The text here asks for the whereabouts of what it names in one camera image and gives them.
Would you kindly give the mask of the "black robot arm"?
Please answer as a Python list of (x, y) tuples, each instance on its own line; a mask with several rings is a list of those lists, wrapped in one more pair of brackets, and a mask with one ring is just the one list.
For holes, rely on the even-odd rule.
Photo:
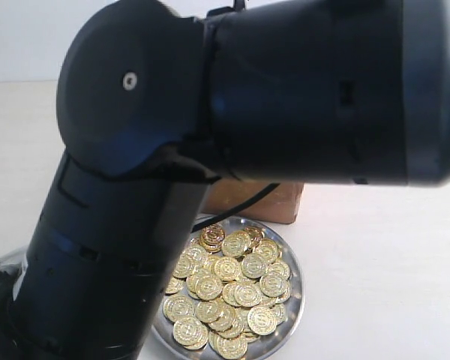
[(217, 180), (450, 180), (450, 1), (117, 1), (73, 39), (56, 117), (0, 359), (136, 359)]

